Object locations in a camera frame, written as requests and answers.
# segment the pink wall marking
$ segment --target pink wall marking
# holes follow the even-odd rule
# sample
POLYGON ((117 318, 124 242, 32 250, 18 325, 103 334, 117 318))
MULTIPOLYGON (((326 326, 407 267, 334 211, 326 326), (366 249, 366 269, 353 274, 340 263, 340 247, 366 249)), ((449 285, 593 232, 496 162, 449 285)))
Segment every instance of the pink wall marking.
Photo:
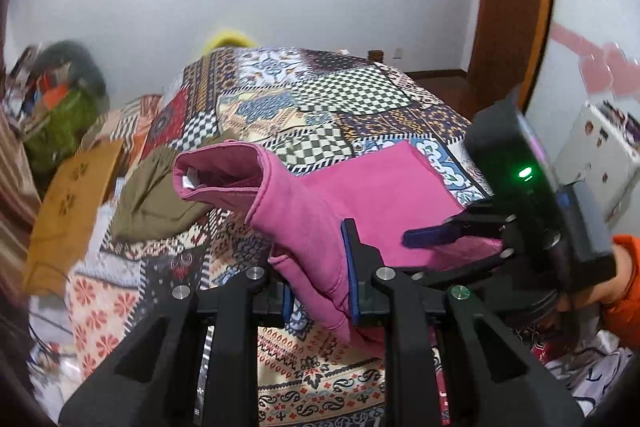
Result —
POLYGON ((640 65, 629 62, 614 42, 599 47, 561 24, 551 23, 549 38, 569 48, 578 57, 578 67, 589 95, 611 90, 615 98, 640 102, 640 65))

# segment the person's hand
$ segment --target person's hand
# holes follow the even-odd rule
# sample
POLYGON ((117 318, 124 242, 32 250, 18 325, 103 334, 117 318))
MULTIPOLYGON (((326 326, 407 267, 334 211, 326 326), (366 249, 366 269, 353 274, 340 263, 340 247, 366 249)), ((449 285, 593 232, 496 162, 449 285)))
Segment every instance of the person's hand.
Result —
MULTIPOLYGON (((625 296, 625 291, 634 272, 634 262, 631 254, 620 245, 613 245, 613 254, 616 258, 616 276, 609 281, 574 294, 571 298, 574 308, 583 308, 594 302, 611 305, 625 296)), ((562 296, 557 309, 559 312, 569 311, 571 309, 569 297, 562 296)))

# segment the orange sleeve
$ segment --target orange sleeve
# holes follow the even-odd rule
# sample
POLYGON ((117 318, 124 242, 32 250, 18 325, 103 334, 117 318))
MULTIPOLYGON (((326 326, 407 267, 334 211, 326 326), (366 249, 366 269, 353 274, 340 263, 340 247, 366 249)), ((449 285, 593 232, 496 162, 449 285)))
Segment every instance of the orange sleeve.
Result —
POLYGON ((604 308, 604 326, 620 337, 623 346, 640 348, 640 239, 616 235, 613 241, 624 247, 634 261, 634 270, 622 299, 604 308))

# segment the blue gripper pad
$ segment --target blue gripper pad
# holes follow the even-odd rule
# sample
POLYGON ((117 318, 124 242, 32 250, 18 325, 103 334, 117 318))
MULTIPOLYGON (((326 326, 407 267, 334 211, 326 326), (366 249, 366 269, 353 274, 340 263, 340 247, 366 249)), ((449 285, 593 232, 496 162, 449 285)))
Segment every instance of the blue gripper pad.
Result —
POLYGON ((291 315, 293 314, 293 301, 295 296, 288 284, 284 285, 284 293, 282 295, 282 318, 285 324, 289 324, 291 315))
POLYGON ((402 245, 407 248, 427 248, 450 245, 460 238, 460 227, 446 223, 437 227, 407 230, 402 234, 402 245))
POLYGON ((353 256, 351 255, 351 247, 349 245, 349 238, 347 236, 347 227, 344 221, 340 225, 340 231, 342 232, 342 242, 344 243, 344 251, 347 254, 347 268, 349 277, 349 308, 351 309, 351 320, 354 325, 360 323, 360 307, 358 305, 358 279, 356 277, 356 270, 353 264, 353 256))

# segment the yellow pillow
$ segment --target yellow pillow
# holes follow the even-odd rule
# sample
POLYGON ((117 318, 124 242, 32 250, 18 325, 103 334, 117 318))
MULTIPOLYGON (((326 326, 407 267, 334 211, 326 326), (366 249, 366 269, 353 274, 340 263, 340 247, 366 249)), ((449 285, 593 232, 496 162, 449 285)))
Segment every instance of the yellow pillow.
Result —
POLYGON ((66 274, 86 252, 96 211, 110 188, 123 143, 102 143, 58 168, 31 232, 23 270, 28 294, 51 290, 64 296, 66 274))

